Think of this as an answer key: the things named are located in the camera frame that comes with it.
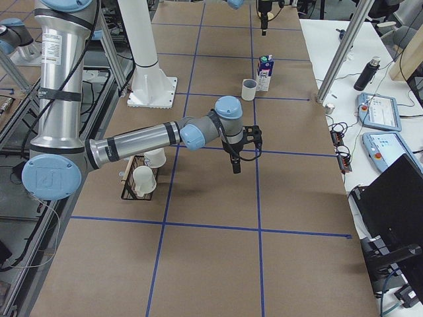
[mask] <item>black office chair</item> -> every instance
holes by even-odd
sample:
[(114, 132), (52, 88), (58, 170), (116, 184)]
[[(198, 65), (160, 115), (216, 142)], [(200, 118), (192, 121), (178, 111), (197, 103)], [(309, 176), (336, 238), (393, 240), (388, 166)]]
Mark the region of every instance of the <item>black office chair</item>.
[[(360, 0), (352, 0), (356, 7)], [(371, 21), (374, 23), (380, 23), (380, 20), (374, 20), (375, 18), (383, 18), (383, 22), (385, 22), (388, 17), (393, 14), (396, 10), (399, 9), (399, 4), (404, 0), (375, 0), (375, 3), (371, 7), (368, 17), (371, 18)]]

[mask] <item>white cable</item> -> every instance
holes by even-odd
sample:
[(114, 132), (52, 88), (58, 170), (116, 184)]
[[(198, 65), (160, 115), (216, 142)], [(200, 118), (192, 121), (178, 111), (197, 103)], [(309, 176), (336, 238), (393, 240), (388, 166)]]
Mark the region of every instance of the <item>white cable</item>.
[(38, 201), (40, 204), (45, 206), (47, 209), (53, 211), (54, 215), (56, 215), (56, 217), (58, 218), (58, 233), (56, 234), (56, 239), (54, 241), (54, 252), (53, 252), (52, 256), (47, 261), (45, 261), (44, 263), (41, 263), (41, 264), (38, 264), (38, 265), (29, 265), (29, 266), (13, 266), (13, 265), (11, 265), (11, 267), (13, 267), (15, 269), (30, 269), (30, 268), (33, 268), (33, 267), (40, 267), (40, 266), (46, 265), (47, 263), (49, 263), (53, 260), (54, 256), (56, 255), (56, 252), (58, 250), (58, 240), (59, 240), (59, 233), (60, 233), (60, 226), (61, 226), (60, 217), (59, 217), (58, 213), (56, 212), (56, 210), (51, 208), (49, 205), (47, 205), (43, 201), (39, 200), (37, 197), (33, 196), (33, 199)]

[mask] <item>brown table surface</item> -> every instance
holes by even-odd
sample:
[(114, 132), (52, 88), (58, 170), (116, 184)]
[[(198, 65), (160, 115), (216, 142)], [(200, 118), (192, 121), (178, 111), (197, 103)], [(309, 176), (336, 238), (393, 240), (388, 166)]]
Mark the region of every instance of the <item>brown table surface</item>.
[(153, 31), (179, 79), (173, 108), (123, 98), (106, 136), (205, 114), (270, 53), (270, 90), (242, 101), (262, 157), (234, 175), (220, 141), (166, 148), (152, 201), (120, 199), (124, 160), (92, 172), (31, 316), (377, 316), (296, 10), (266, 37), (255, 14), (161, 3)]

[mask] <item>white cup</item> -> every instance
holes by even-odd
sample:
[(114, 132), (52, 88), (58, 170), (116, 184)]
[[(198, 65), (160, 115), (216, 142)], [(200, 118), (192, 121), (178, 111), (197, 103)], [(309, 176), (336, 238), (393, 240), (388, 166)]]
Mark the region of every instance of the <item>white cup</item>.
[(151, 193), (157, 185), (153, 171), (148, 166), (139, 166), (132, 172), (135, 182), (135, 191), (138, 197)]
[(165, 165), (166, 156), (164, 148), (144, 152), (144, 164), (151, 168), (159, 168)]
[(245, 101), (251, 101), (256, 96), (257, 82), (254, 79), (244, 79), (241, 98)]

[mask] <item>black wire basket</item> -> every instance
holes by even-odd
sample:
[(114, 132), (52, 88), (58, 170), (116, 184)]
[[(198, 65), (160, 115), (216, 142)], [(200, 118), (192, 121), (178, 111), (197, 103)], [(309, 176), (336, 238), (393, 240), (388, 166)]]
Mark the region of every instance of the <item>black wire basket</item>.
[[(139, 197), (137, 195), (137, 192), (135, 191), (135, 181), (132, 177), (132, 173), (134, 170), (139, 167), (143, 166), (144, 164), (144, 156), (143, 155), (135, 155), (131, 157), (130, 161), (128, 162), (128, 167), (126, 168), (124, 178), (122, 179), (122, 182), (124, 183), (124, 189), (122, 190), (122, 195), (120, 196), (123, 200), (148, 200), (150, 201), (151, 198), (153, 198), (153, 193), (145, 194), (142, 197)], [(159, 169), (158, 168), (152, 168), (154, 178), (156, 179), (159, 177)]]

